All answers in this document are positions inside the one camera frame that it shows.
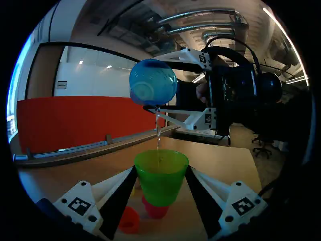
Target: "ceiling light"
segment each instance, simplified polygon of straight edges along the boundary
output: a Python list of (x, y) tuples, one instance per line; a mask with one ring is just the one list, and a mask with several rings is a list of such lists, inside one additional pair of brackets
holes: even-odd
[(196, 82), (200, 81), (201, 79), (203, 79), (204, 77), (205, 77), (205, 74), (202, 73), (201, 75), (197, 76), (192, 82), (196, 83)]
[(300, 76), (300, 77), (297, 77), (297, 78), (295, 78), (295, 79), (287, 80), (286, 82), (289, 82), (289, 81), (292, 81), (292, 80), (301, 79), (301, 78), (304, 78), (304, 76)]
[(299, 82), (299, 81), (306, 80), (306, 79), (304, 78), (304, 79), (300, 79), (300, 80), (294, 80), (294, 81), (293, 80), (288, 80), (288, 81), (285, 82), (285, 84), (293, 84), (295, 82)]
[(305, 72), (305, 69), (304, 69), (304, 66), (303, 66), (303, 63), (302, 63), (302, 60), (300, 58), (300, 55), (297, 51), (297, 49), (295, 48), (294, 44), (292, 43), (290, 37), (286, 34), (285, 30), (283, 29), (283, 27), (281, 26), (281, 24), (276, 20), (276, 18), (266, 9), (266, 8), (263, 8), (263, 11), (278, 25), (278, 27), (281, 29), (281, 31), (283, 32), (283, 34), (285, 35), (285, 37), (288, 39), (288, 41), (290, 42), (292, 48), (293, 48), (293, 51), (295, 52), (295, 55), (297, 56), (298, 60), (299, 60), (299, 63), (302, 67), (302, 70), (303, 70), (303, 75), (305, 77), (305, 81), (307, 83), (307, 86), (309, 86), (309, 82), (308, 82), (308, 76), (307, 76), (307, 73)]

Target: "wooden table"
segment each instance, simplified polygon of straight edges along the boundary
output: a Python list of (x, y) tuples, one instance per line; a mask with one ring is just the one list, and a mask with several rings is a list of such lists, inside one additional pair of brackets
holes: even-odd
[[(130, 168), (134, 157), (156, 148), (156, 138), (143, 143), (84, 161), (39, 169), (20, 169), (21, 181), (34, 202), (46, 197), (51, 202), (69, 191), (77, 182), (92, 185)], [(161, 148), (185, 154), (190, 166), (226, 184), (241, 180), (255, 192), (261, 189), (258, 173), (249, 150), (207, 145), (190, 141), (161, 138)], [(142, 191), (136, 190), (128, 200), (140, 214), (139, 234), (126, 235), (117, 231), (115, 240), (206, 240), (206, 232), (186, 180), (161, 220), (150, 219), (141, 202)]]

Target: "glass window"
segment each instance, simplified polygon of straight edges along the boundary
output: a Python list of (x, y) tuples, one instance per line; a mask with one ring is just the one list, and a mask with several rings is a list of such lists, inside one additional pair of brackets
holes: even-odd
[(20, 55), (18, 57), (18, 60), (16, 62), (16, 65), (14, 67), (14, 70), (11, 76), (10, 87), (8, 92), (8, 101), (7, 101), (8, 138), (10, 138), (17, 131), (16, 124), (15, 124), (15, 112), (14, 112), (14, 106), (16, 102), (16, 91), (17, 91), (18, 79), (22, 68), (22, 64), (30, 47), (31, 47), (31, 35), (27, 39), (26, 43), (24, 44), (20, 52)]

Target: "red wall panel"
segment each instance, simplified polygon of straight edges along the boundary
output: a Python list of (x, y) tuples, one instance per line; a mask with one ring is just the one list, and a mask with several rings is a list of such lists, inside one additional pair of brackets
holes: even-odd
[(130, 98), (34, 98), (18, 101), (17, 127), (22, 151), (43, 153), (104, 141), (106, 134), (117, 138), (152, 130), (155, 115)]

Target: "transparent blue bowl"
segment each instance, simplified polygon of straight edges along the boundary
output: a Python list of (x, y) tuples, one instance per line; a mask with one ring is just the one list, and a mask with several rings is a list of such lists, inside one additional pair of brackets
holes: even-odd
[(163, 105), (176, 94), (177, 78), (173, 70), (156, 59), (138, 62), (129, 75), (130, 97), (140, 105)]

